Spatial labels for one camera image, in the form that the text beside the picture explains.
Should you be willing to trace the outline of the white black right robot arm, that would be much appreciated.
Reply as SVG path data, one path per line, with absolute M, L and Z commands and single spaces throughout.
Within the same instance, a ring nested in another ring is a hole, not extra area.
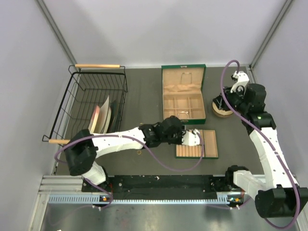
M 255 202 L 262 218 L 297 217 L 308 202 L 308 189 L 300 187 L 292 176 L 280 148 L 276 124 L 265 111 L 266 90 L 260 84 L 222 87 L 215 105 L 239 116 L 254 144 L 265 181 L 257 179 L 247 168 L 231 166 L 224 179 L 229 190 L 242 188 Z

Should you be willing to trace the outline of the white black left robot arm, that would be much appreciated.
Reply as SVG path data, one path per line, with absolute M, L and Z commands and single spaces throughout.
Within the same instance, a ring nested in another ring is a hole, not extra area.
M 88 129 L 79 131 L 64 150 L 71 176 L 83 176 L 92 182 L 99 191 L 109 186 L 105 169 L 95 163 L 95 159 L 105 154 L 123 150 L 141 150 L 145 146 L 157 147 L 162 143 L 177 145 L 195 145 L 196 136 L 185 130 L 180 119 L 171 116 L 155 124 L 143 124 L 139 127 L 115 133 L 90 133 Z

